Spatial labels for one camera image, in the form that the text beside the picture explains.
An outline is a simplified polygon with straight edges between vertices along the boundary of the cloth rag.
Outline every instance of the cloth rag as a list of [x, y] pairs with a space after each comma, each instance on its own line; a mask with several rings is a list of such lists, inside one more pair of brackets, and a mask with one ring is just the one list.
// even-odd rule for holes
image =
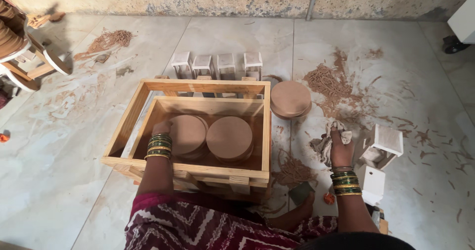
[[317, 153], [317, 158], [321, 163], [325, 163], [327, 167], [332, 166], [332, 161], [330, 159], [330, 151], [332, 150], [332, 137], [330, 136], [330, 131], [332, 127], [336, 127], [340, 133], [341, 142], [343, 144], [349, 144], [352, 140], [352, 132], [345, 131], [345, 125], [342, 122], [335, 120], [333, 122], [328, 122], [325, 126], [326, 137], [321, 139], [313, 139], [310, 141], [310, 147]]

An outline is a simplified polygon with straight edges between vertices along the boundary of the caster wheel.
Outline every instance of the caster wheel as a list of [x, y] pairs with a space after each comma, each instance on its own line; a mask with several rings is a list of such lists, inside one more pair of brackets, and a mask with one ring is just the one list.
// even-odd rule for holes
[[458, 40], [457, 36], [451, 35], [444, 37], [444, 45], [442, 46], [442, 50], [446, 54], [454, 54], [461, 50], [468, 48], [470, 44], [464, 44]]

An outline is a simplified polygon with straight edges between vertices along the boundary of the stacked clay plates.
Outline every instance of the stacked clay plates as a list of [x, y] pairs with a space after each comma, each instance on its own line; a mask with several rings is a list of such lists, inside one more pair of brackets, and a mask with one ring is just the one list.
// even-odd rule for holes
[[235, 116], [214, 122], [206, 135], [206, 143], [211, 153], [226, 165], [237, 165], [248, 159], [254, 149], [251, 127]]
[[6, 4], [0, 0], [0, 20], [10, 28], [15, 34], [23, 36], [23, 24], [24, 20], [17, 14], [15, 10], [9, 4]]
[[170, 119], [171, 154], [180, 160], [199, 160], [210, 151], [206, 147], [208, 124], [201, 117], [180, 115]]
[[16, 35], [3, 21], [0, 21], [0, 56], [16, 51], [23, 44], [23, 38]]
[[304, 117], [312, 109], [310, 91], [295, 81], [278, 83], [270, 92], [270, 109], [283, 120]]

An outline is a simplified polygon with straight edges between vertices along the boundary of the gold bangle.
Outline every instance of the gold bangle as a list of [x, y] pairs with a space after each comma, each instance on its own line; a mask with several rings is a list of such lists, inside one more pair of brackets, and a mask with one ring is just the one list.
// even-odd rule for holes
[[342, 184], [342, 185], [333, 186], [334, 189], [352, 188], [352, 187], [359, 187], [359, 184]]
[[163, 157], [165, 157], [166, 159], [170, 160], [170, 157], [168, 157], [168, 156], [166, 156], [166, 155], [164, 155], [164, 154], [157, 154], [157, 153], [156, 153], [156, 154], [149, 154], [149, 155], [146, 155], [146, 156], [144, 157], [144, 159], [147, 159], [148, 157], [151, 157], [151, 156], [163, 156]]
[[338, 178], [334, 178], [332, 180], [341, 180], [341, 179], [350, 179], [350, 178], [358, 178], [357, 176], [342, 176]]
[[363, 195], [363, 193], [362, 192], [346, 192], [346, 193], [336, 194], [336, 196], [342, 196], [342, 195]]
[[153, 147], [151, 147], [151, 148], [148, 149], [148, 150], [156, 150], [156, 149], [163, 149], [163, 150], [169, 150], [169, 151], [171, 151], [171, 149], [168, 148], [167, 146], [153, 146]]

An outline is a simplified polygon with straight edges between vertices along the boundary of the wooden box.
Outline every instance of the wooden box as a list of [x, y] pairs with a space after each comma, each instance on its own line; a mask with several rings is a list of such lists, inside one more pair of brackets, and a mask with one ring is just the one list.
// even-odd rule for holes
[[[121, 158], [150, 91], [163, 91], [165, 96], [152, 97], [132, 150], [127, 158]], [[242, 93], [245, 97], [262, 94], [263, 99], [181, 97], [178, 92]], [[270, 197], [270, 82], [142, 79], [101, 162], [140, 182], [153, 125], [181, 114], [197, 115], [208, 126], [221, 117], [238, 116], [253, 131], [254, 150], [239, 166], [224, 165], [211, 153], [199, 161], [173, 159], [176, 190], [200, 190], [255, 203]]]

